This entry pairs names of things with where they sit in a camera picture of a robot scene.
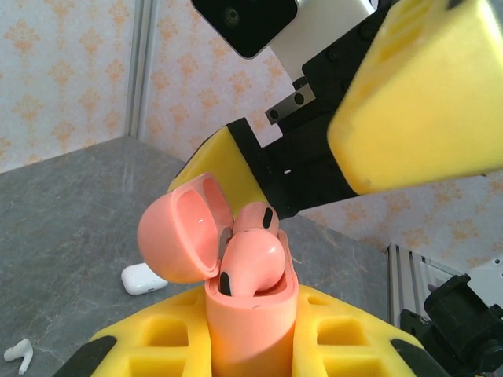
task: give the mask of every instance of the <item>gray marble table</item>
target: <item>gray marble table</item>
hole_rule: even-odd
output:
[[[51,376],[98,330],[187,289],[131,297],[136,227],[182,162],[130,138],[0,174],[0,351],[23,338]],[[301,284],[387,319],[386,257],[310,220],[283,221]],[[19,361],[0,360],[0,376]]]

